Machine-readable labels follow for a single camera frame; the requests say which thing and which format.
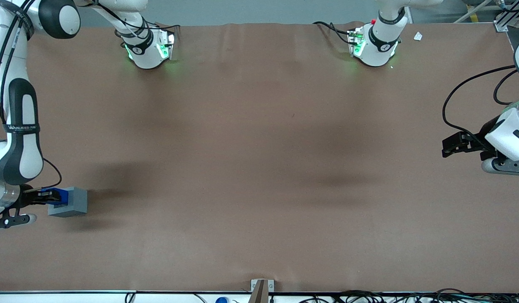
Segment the white tag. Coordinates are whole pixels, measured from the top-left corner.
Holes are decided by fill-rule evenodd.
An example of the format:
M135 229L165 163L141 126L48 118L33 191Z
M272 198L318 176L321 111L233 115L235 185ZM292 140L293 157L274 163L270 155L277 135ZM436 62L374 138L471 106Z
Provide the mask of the white tag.
M415 38L413 38L414 40L417 40L417 41L420 41L422 40L422 34L421 32L417 32L417 34L415 35Z

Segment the gray block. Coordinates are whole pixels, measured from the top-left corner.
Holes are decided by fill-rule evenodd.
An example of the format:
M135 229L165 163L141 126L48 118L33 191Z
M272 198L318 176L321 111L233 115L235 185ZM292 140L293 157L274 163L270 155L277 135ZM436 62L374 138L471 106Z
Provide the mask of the gray block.
M88 192L77 187L63 188L69 192L69 201L66 205L48 205L48 215L54 217L72 217L88 212Z

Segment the brown paper sheet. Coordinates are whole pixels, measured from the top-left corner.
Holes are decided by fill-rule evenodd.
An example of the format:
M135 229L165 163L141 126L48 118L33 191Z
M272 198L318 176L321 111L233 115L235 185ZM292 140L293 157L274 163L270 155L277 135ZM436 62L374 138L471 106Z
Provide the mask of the brown paper sheet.
M34 37L41 146L89 213L29 207L35 224L0 230L0 290L519 292L519 177L441 158L444 99L512 64L507 36L402 38L370 68L315 25L183 27L174 60L143 71L111 29ZM451 121L498 115L503 75L460 90ZM519 98L518 77L500 97ZM33 185L55 179L47 165Z

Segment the white robotic arm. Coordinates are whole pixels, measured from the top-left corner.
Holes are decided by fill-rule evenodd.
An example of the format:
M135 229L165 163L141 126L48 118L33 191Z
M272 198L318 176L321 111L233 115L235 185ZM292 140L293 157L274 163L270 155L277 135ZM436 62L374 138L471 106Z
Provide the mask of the white robotic arm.
M514 63L519 73L519 46L514 53ZM442 145L443 157L482 151L480 158L484 171L519 176L519 101L508 105L500 115L484 124L479 133L462 131L443 140Z
M0 140L0 215L19 201L25 183L43 165L37 96L26 71L27 41L36 30L72 38L79 26L72 0L0 0L0 118L7 133ZM34 216L17 214L17 219L32 223Z
M169 59L173 34L148 23L140 14L148 0L75 0L75 3L93 8L112 23L125 42L129 58L141 69L153 69Z
M394 56L398 40L408 19L406 6L437 5L442 0L376 0L379 15L374 24L367 23L350 34L350 53L369 66L381 66Z
M77 5L90 6L116 27L129 57L142 69L169 59L173 35L140 15L147 0L0 0L0 228L35 221L19 209L56 199L55 192L26 183L42 171L37 96L26 70L27 41L34 32L73 38L79 31ZM9 210L15 209L15 215Z

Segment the wire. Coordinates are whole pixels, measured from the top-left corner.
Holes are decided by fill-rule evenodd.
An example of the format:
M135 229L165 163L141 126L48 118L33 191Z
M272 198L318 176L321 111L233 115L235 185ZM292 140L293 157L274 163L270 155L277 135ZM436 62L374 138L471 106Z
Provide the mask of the wire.
M195 293L194 293L193 295L195 295L196 297L198 297L198 298L199 298L203 303L207 303L207 301L206 301L204 298L200 297L198 294L195 294Z
M125 295L125 303L132 303L132 301L134 300L134 297L136 297L136 293L127 293Z
M350 44L350 45L357 45L355 42L350 42L348 40L345 40L344 37L342 37L342 35L340 35L340 33L343 33L345 35L347 35L347 32L346 31L342 31L340 29L337 29L334 24L331 22L329 24L323 22L323 21L316 21L314 22L313 24L317 24L317 25L325 25L326 27L328 27L331 31L334 31L336 33L336 35L338 35L338 37L340 38L340 40L346 42L347 44Z
M331 29L333 31L337 31L339 33L343 33L343 34L347 35L346 31L342 31L341 29L337 29L336 27L331 27L332 22L331 22L331 24L327 24L327 23L325 23L323 21L316 21L316 22L314 22L312 24L324 25L324 26L328 27L329 29Z
M506 5L502 5L500 9L505 12L519 12L519 8L517 10L511 10L509 8L506 8Z
M452 96L454 95L454 93L459 89L461 88L461 86L463 86L465 83L469 82L469 81L472 81L474 79L476 79L477 77L482 77L482 76L485 76L485 75L488 75L488 74L491 74L491 73L495 73L495 72L499 72L499 71L504 71L505 69L514 69L516 66L515 65L508 65L508 66L503 66L503 67L498 67L496 69L491 69L490 71L486 71L486 72L483 72L483 73L479 73L478 75L474 75L468 79L466 79L465 81L463 81L462 83L458 84L458 86L456 86L452 92L450 92L450 94L448 95L448 97L446 97L446 100L445 100L445 103L442 105L442 120L446 123L446 125L452 127L452 128L455 128L455 129L459 129L461 130L462 132L466 132L467 134L469 134L469 136L471 138L473 138L473 140L475 140L476 142L478 142L479 144L481 144L481 146L483 146L486 150L488 150L489 152L494 152L494 150L492 148L490 148L489 146L487 146L486 144L484 144L480 139L478 139L473 133L471 133L469 130L461 127L461 126L457 126L457 125L454 125L450 122L448 122L448 120L446 119L446 105L448 104L448 102L450 101L450 98L452 98Z
M504 83L504 81L506 81L506 79L508 79L509 77L511 77L513 74L517 73L517 69L515 71L511 71L510 73L508 73L508 75L504 76L504 78L502 78L499 83L497 84L497 86L495 87L495 89L493 90L493 99L495 100L495 102L497 102L498 104L500 105L510 105L512 104L512 102L502 102L500 101L498 98L497 98L497 93L498 93L498 90L500 89L500 86Z
M124 25L128 25L130 27L134 27L135 29L173 29L174 27L181 27L181 25L171 25L169 27L158 27L155 23L151 23L151 22L147 22L148 24L151 24L151 25L156 25L157 27L137 27L136 25L132 25L131 23L127 23L126 21L124 21L123 19L121 19L118 15L116 15L115 12L111 11L109 8L107 8L106 6L103 6L102 4L97 4L97 6L100 6L102 9L104 9L107 13L109 13L112 17L114 17L115 19L118 19L119 21L121 21L121 23L123 23Z
M52 184L52 185L50 185L50 186L43 186L41 189L45 189L45 188L53 188L53 187L59 186L59 184L61 184L61 181L63 181L63 176L61 176L61 172L60 172L59 169L56 167L56 165L54 165L52 162L48 161L46 158L42 158L42 159L43 159L43 161L45 161L46 163L50 164L50 166L54 168L54 170L56 171L56 173L58 173L59 181L58 181L56 184Z
M33 2L35 2L35 0L25 0L22 3L21 8L28 9L33 4ZM7 30L7 33L5 35L5 39L2 43L2 48L0 49L0 66L2 65L3 56L5 55L5 48L7 47L7 44L9 44L9 39L11 38L11 34L13 32L13 29L15 28L15 24L17 23L17 21L19 21L19 17L17 15L15 15L15 17L13 18L11 25L9 26L9 29ZM20 30L21 27L22 27L22 20L20 20L17 30ZM12 60L12 54L14 51L15 51L14 48L12 48L10 51L8 62L5 64L5 70L4 70L3 79L2 79L2 91L0 93L0 96L1 96L0 97L0 119L2 120L2 124L6 124L4 108L3 108L3 94L4 94L3 91L4 91L4 86L5 86L7 70L9 69L9 64L10 64L10 61Z
M310 302L312 300L315 301L315 302L330 303L329 301L327 301L325 299L318 298L317 296L312 297L310 299L306 299L306 300L300 301L299 303L307 303L307 302Z

